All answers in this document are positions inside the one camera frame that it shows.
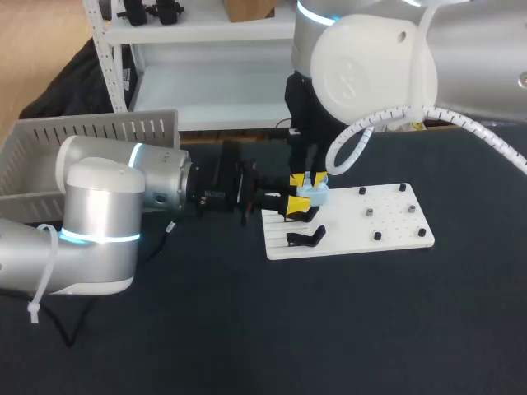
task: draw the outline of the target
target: black bracket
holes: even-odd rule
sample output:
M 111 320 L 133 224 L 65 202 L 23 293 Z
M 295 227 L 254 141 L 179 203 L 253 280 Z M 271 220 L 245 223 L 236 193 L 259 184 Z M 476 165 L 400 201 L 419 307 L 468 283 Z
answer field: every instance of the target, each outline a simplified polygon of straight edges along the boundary
M 305 224 L 309 224 L 316 217 L 319 210 L 320 207 L 312 207 L 307 212 L 294 212 L 293 214 L 286 216 L 286 221 L 293 220 L 295 222 L 304 222 Z
M 319 245 L 324 236 L 326 236 L 326 227 L 321 225 L 312 236 L 299 235 L 298 233 L 288 233 L 287 242 L 289 243 L 289 247 L 303 246 L 314 248 Z

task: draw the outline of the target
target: black cable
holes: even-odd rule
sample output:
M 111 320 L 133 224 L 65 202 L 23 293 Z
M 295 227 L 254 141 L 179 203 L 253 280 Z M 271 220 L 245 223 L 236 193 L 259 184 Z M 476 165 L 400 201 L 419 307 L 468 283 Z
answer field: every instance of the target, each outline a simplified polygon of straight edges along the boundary
M 166 228 L 165 232 L 163 233 L 163 236 L 161 237 L 160 243 L 157 245 L 156 249 L 150 253 L 150 255 L 147 256 L 146 259 L 143 259 L 140 263 L 138 263 L 137 268 L 143 267 L 147 263 L 149 263 L 152 259 L 154 259 L 157 255 L 163 252 L 163 248 L 165 247 L 165 243 L 168 239 L 168 235 L 172 231 L 173 227 L 175 225 L 175 222 L 171 222 L 169 226 Z M 15 291 L 9 291 L 9 290 L 0 290 L 0 296 L 4 296 L 6 298 L 14 299 L 14 300 L 22 300 L 27 303 L 30 303 L 33 301 L 33 296 L 25 294 L 23 292 L 15 292 Z M 86 321 L 86 318 L 88 314 L 93 309 L 93 306 L 95 306 L 97 300 L 99 300 L 98 296 L 91 297 L 84 308 L 81 311 L 81 314 L 79 315 L 79 319 L 77 320 L 77 323 L 73 329 L 72 335 L 69 336 L 68 332 L 66 331 L 66 328 L 64 327 L 62 321 L 60 318 L 53 312 L 52 309 L 50 309 L 44 302 L 40 301 L 40 311 L 42 311 L 53 323 L 55 328 L 57 329 L 60 337 L 63 340 L 64 345 L 67 348 L 72 348 L 75 345 L 75 342 L 77 341 L 77 338 L 79 336 L 79 333 L 81 332 L 84 322 Z
M 285 119 L 281 120 L 279 123 L 277 123 L 277 126 L 275 126 L 274 128 L 275 128 L 275 129 L 278 128 L 278 127 L 280 126 L 281 123 L 284 123 L 284 122 L 286 122 L 286 121 L 291 121 L 291 118 L 285 118 Z
M 0 296 L 4 296 L 10 299 L 14 300 L 21 300 L 27 303 L 30 303 L 33 301 L 33 296 L 24 294 L 21 292 L 11 292 L 8 290 L 0 290 Z M 73 329 L 72 335 L 69 336 L 68 332 L 66 331 L 66 328 L 64 327 L 62 321 L 60 318 L 53 312 L 52 309 L 50 309 L 46 304 L 40 302 L 40 311 L 42 311 L 48 318 L 51 320 L 52 324 L 57 329 L 58 333 L 60 334 L 60 337 L 63 340 L 64 345 L 67 348 L 72 348 L 75 345 L 75 342 L 77 341 L 77 337 L 79 333 L 81 332 L 82 325 L 86 321 L 86 317 L 88 313 L 90 313 L 91 309 L 93 308 L 94 304 L 99 298 L 92 297 L 88 300 L 88 303 L 84 306 L 84 308 L 81 311 L 81 315 L 79 316 L 79 319 L 77 320 L 77 324 L 75 325 L 75 328 Z

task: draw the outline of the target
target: shelf post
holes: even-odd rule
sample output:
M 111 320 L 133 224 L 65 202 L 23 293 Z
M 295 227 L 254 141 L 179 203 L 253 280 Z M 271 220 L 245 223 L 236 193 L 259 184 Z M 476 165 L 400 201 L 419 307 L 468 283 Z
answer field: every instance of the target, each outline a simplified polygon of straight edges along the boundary
M 106 89 L 114 108 L 115 113 L 126 113 L 128 109 L 124 101 L 124 91 L 122 80 L 119 80 L 119 74 L 123 75 L 123 64 L 120 62 L 121 69 L 118 71 L 112 54 L 112 47 L 105 40 L 105 25 L 100 14 L 98 0 L 83 0 L 86 16 L 91 25 L 93 43 L 95 44 L 97 56 L 99 57 L 100 68 L 105 78 Z

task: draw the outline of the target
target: black object on shelf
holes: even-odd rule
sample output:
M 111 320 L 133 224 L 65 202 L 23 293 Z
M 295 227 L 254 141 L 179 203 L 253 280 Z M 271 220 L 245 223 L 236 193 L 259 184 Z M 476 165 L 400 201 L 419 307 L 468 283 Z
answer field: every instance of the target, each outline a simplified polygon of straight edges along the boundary
M 128 18 L 130 25 L 141 26 L 147 23 L 147 9 L 142 5 L 141 0 L 124 0 L 125 12 L 120 12 L 117 17 Z
M 178 23 L 178 16 L 184 12 L 184 7 L 175 0 L 157 0 L 157 15 L 162 25 Z

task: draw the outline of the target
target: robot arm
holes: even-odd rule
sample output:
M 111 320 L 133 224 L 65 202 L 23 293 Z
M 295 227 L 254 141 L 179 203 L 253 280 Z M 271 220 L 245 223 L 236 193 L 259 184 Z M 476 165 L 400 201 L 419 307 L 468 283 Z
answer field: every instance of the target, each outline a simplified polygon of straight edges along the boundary
M 255 208 L 290 216 L 310 206 L 287 183 L 259 176 L 255 163 L 241 161 L 239 147 L 228 143 L 219 161 L 197 166 L 179 149 L 74 136 L 60 148 L 55 178 L 65 194 L 58 246 L 50 233 L 0 219 L 0 289 L 34 294 L 51 264 L 47 294 L 125 290 L 135 273 L 144 207 L 176 217 L 188 203 L 198 214 L 237 209 L 245 223 Z
M 296 73 L 286 93 L 292 126 L 301 135 L 291 138 L 293 174 L 306 170 L 307 146 L 317 146 L 312 171 L 325 174 L 326 153 L 346 125 L 412 105 L 412 79 L 418 79 L 412 69 L 414 48 L 427 10 L 419 6 L 444 4 L 433 14 L 417 58 L 426 76 L 418 79 L 424 92 L 419 107 L 487 119 L 527 119 L 527 3 L 457 2 L 298 3 L 292 55 Z

